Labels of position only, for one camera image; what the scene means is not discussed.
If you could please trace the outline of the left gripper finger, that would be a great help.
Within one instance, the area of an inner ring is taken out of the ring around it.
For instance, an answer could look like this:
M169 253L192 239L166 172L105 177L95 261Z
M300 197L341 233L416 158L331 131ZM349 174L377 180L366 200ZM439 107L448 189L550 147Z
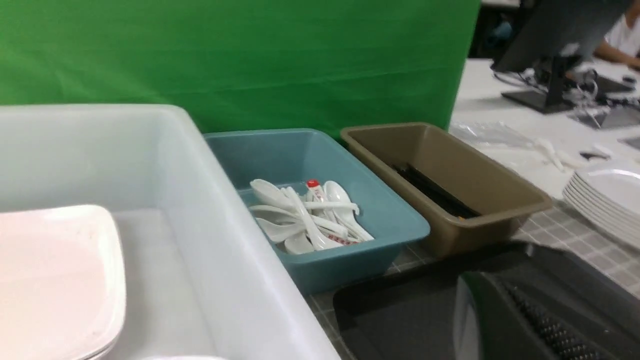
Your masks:
M487 272L458 276L456 360L637 360L639 335L578 296Z

